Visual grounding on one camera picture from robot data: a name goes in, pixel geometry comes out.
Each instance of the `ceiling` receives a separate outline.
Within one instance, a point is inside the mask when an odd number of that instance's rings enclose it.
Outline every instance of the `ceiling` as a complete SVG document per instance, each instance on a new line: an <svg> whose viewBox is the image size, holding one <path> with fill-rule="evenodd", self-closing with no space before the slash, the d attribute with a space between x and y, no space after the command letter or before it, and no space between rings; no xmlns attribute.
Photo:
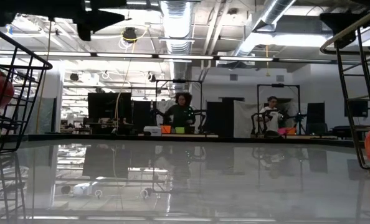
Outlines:
<svg viewBox="0 0 370 224"><path fill-rule="evenodd" d="M222 29L219 39L213 49L213 54L218 52L230 52L234 50L244 36L244 25L248 15L258 12L263 8L264 0L232 0L229 9L232 14L218 14L216 28L222 20ZM209 21L213 13L216 0L202 0L193 9L192 44L191 53L201 54L207 32ZM358 7L348 0L336 1L307 1L298 0L285 15L317 17L323 11L342 11L348 7ZM165 41L159 38L164 37L163 18L157 11L137 11L126 9L107 9L107 11L120 13L126 16L127 20L107 27L92 35L92 41L84 42L77 35L76 25L69 19L56 18L50 22L46 17L39 16L17 16L9 26L11 37L23 46L33 51L48 50L48 33L51 30L50 51L58 52L134 52L134 53L157 53L166 54ZM134 27L139 38L135 44L125 44L121 33L126 27ZM0 50L12 50L4 41L0 41ZM256 47L252 51L256 56L261 57L291 57L291 58L318 58L325 57L319 54L318 47L292 47L282 45L268 45ZM65 86L85 86L81 79L77 82L70 80L72 73L86 73L87 75L98 75L99 81L94 85L101 85L105 88L122 85L154 88L154 83L148 81L148 74L156 75L156 78L170 78L169 63L161 62L128 62L128 61L102 61L87 60L87 58L76 58L73 60L62 60L65 64ZM267 63L256 63L256 68L265 68ZM294 65L290 63L271 63L270 68L291 69ZM66 98L70 95L86 95L94 88L65 88ZM154 96L154 90L135 90L133 95L140 98ZM163 91L161 96L167 97L168 91ZM64 105L73 105L71 101L64 101Z"/></svg>

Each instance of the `woman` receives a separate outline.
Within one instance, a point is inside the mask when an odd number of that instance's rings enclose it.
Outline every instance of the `woman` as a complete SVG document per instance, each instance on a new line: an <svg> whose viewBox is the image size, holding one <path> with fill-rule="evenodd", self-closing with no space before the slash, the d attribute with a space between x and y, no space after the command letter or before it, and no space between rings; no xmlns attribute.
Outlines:
<svg viewBox="0 0 370 224"><path fill-rule="evenodd" d="M192 95L189 93L177 93L175 103L164 116L174 116L172 127L189 127L195 123L195 114L191 108Z"/></svg>

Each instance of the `curly hair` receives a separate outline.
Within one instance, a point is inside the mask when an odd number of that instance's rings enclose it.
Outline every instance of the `curly hair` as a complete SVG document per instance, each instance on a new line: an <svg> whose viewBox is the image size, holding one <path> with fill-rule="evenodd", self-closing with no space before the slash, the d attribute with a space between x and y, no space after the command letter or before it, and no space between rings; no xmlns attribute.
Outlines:
<svg viewBox="0 0 370 224"><path fill-rule="evenodd" d="M192 101L192 95L190 93L177 93L175 94L175 103L178 104L178 99L180 96L185 97L185 105L189 106L191 105Z"/></svg>

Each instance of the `reflective table surface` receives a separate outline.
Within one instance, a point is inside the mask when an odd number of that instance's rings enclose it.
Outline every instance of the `reflective table surface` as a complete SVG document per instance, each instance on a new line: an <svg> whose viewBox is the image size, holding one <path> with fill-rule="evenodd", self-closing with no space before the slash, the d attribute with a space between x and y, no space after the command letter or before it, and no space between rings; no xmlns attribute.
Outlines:
<svg viewBox="0 0 370 224"><path fill-rule="evenodd" d="M0 223L370 223L370 173L345 147L24 142Z"/></svg>

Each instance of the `person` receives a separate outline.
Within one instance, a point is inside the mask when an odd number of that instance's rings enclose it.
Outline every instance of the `person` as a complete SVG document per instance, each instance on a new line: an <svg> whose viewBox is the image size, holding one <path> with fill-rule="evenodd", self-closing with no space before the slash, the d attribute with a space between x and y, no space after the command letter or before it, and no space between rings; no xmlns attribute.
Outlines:
<svg viewBox="0 0 370 224"><path fill-rule="evenodd" d="M170 107L164 116L173 116L172 127L189 127L194 124L195 114L191 108L192 95L189 93L177 93L175 96L175 105Z"/></svg>
<svg viewBox="0 0 370 224"><path fill-rule="evenodd" d="M260 110L260 121L262 121L262 114L268 110L277 110L276 106L278 104L278 98L276 96L268 97L268 106L262 108ZM267 124L267 131L275 131L278 132L279 125L278 121L280 121L283 115L280 114L278 111L271 111L269 112L269 117L264 116L265 122Z"/></svg>

